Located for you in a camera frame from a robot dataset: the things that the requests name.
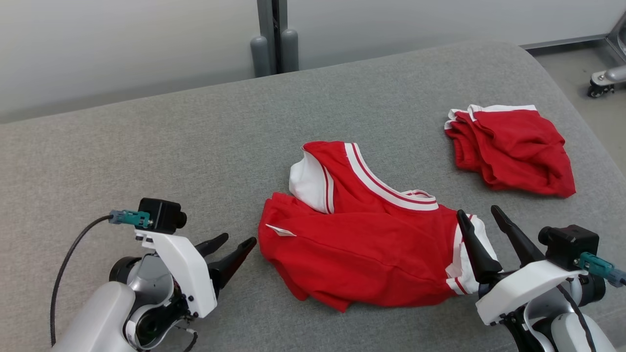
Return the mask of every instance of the floor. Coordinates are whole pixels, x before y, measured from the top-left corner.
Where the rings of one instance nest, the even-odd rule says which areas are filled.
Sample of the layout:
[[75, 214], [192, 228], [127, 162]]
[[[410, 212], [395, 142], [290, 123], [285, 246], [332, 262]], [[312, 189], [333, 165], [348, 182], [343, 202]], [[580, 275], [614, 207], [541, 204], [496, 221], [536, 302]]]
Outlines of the floor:
[[626, 85], [616, 86], [615, 94], [596, 99], [587, 97], [593, 72], [625, 63], [604, 42], [533, 49], [529, 52], [556, 81], [626, 175]]

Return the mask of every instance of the white wall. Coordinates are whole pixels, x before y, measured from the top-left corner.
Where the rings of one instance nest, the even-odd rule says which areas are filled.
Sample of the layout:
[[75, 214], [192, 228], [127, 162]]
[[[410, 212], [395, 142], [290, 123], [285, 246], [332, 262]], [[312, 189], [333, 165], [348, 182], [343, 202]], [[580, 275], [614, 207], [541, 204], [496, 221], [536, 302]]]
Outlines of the white wall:
[[289, 0], [300, 69], [454, 43], [518, 45], [608, 33], [626, 0]]
[[254, 77], [255, 0], [3, 0], [0, 122]]

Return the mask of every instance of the red jersey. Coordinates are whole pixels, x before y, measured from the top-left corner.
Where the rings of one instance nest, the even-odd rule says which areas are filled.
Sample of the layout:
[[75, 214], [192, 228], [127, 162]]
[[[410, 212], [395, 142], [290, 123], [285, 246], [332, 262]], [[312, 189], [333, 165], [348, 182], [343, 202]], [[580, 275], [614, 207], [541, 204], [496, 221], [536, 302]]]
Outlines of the red jersey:
[[563, 198], [576, 192], [565, 140], [534, 105], [470, 105], [450, 110], [448, 118], [456, 166], [479, 172], [489, 188]]
[[[261, 253], [292, 294], [345, 311], [438, 304], [478, 290], [456, 212], [422, 191], [378, 179], [355, 143], [310, 142], [289, 189], [265, 203]], [[496, 257], [479, 218], [476, 235]]]

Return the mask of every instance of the gray mat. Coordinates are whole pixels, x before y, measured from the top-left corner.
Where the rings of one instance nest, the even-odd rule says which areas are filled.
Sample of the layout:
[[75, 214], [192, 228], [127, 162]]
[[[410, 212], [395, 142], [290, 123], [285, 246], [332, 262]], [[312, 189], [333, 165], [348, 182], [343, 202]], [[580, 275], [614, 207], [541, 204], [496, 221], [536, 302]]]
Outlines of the gray mat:
[[[443, 133], [450, 108], [534, 104], [565, 137], [578, 193], [569, 199], [492, 192], [456, 170]], [[0, 349], [45, 350], [56, 272], [78, 232], [142, 197], [180, 202], [192, 242], [221, 232], [215, 257], [256, 234], [263, 203], [287, 191], [311, 140], [357, 142], [395, 189], [423, 189], [480, 216], [503, 266], [517, 261], [489, 213], [498, 204], [527, 234], [576, 223], [600, 255], [626, 267], [626, 182], [543, 68], [503, 43], [470, 42], [357, 63], [128, 101], [0, 127]], [[59, 292], [63, 332], [122, 256], [141, 254], [132, 228], [98, 225], [76, 250]], [[293, 298], [257, 250], [194, 328], [194, 351], [515, 351], [504, 327], [483, 326], [475, 296], [439, 306], [351, 306], [341, 314]], [[626, 344], [626, 295], [583, 309]], [[181, 351], [174, 332], [157, 351]]]

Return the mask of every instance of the red stripe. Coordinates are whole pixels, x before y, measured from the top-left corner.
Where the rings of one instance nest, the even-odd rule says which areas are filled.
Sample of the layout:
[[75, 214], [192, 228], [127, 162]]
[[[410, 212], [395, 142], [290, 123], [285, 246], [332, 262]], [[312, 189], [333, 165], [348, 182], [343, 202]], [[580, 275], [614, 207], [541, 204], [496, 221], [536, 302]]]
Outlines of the red stripe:
[[456, 284], [459, 286], [459, 288], [461, 289], [461, 292], [463, 292], [463, 294], [467, 294], [467, 291], [465, 291], [465, 289], [463, 288], [463, 286], [461, 286], [461, 283], [459, 282], [459, 278], [455, 277], [454, 281], [456, 282]]
[[376, 181], [376, 179], [374, 177], [372, 177], [372, 175], [370, 175], [369, 172], [367, 172], [367, 169], [363, 166], [363, 163], [361, 162], [361, 159], [359, 158], [359, 153], [356, 151], [356, 146], [354, 145], [354, 143], [352, 143], [352, 149], [354, 150], [354, 155], [356, 156], [356, 161], [359, 162], [359, 165], [361, 166], [361, 170], [363, 170], [363, 172], [365, 172], [367, 177], [369, 177], [369, 179], [372, 180], [372, 182], [374, 182], [378, 187], [380, 187], [381, 189], [385, 190], [387, 193], [393, 195], [395, 198], [405, 200], [405, 201], [407, 201], [409, 203], [417, 203], [417, 204], [435, 204], [437, 202], [436, 200], [431, 200], [431, 201], [427, 202], [427, 201], [423, 201], [423, 200], [407, 199], [407, 198], [404, 198], [404, 197], [402, 197], [402, 196], [400, 196], [398, 194], [395, 194], [394, 192], [391, 192], [387, 188], [383, 187], [380, 183], [378, 183]]
[[331, 208], [328, 206], [328, 175], [326, 174], [326, 168], [324, 166], [322, 166], [322, 171], [324, 171], [324, 180], [326, 181], [326, 211], [330, 214]]

